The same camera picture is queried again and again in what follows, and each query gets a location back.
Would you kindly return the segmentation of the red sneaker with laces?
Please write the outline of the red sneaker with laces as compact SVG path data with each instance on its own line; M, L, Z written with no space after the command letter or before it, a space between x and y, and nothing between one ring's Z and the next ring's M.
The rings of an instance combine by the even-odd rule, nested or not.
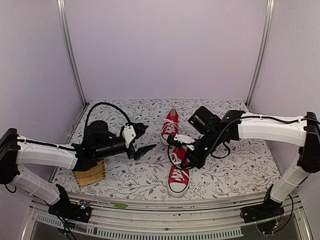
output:
M163 145L168 146L167 139L169 136L175 136L179 133L179 115L177 113L176 107L173 106L169 111L168 115L163 121L163 126L160 131L160 141Z

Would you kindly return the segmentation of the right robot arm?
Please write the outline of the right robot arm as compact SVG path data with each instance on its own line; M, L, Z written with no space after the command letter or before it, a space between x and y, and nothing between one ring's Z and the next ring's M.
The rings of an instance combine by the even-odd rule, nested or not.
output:
M185 155L188 168L202 168L208 155L224 142L257 139L299 147L296 162L268 189L264 203L259 206L262 218L274 214L295 188L320 170L320 123L313 112L283 117L230 110L219 118L201 106L188 122L202 135L188 143Z

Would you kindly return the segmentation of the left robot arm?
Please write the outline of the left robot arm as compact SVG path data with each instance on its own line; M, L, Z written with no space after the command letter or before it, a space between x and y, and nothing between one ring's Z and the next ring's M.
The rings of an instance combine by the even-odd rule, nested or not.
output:
M127 123L117 136L103 120L95 120L84 128L80 144L54 144L28 139L9 128L0 139L0 183L22 188L55 208L63 217L74 213L65 189L42 179L28 170L26 164L54 166L74 172L86 172L106 157L125 153L138 160L156 147L155 144L134 148L134 142L145 134L143 123Z

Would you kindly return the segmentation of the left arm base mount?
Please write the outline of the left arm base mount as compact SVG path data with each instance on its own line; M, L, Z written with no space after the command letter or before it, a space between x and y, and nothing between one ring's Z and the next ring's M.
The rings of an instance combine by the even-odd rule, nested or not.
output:
M90 206L60 199L57 203L49 205L48 213L60 218L88 223L92 210Z

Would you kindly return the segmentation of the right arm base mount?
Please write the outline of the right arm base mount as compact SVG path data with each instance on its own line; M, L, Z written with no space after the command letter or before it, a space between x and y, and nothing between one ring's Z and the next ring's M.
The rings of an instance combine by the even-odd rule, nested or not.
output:
M265 198L262 203L241 208L240 217L245 223L252 223L283 215L284 212L282 202Z

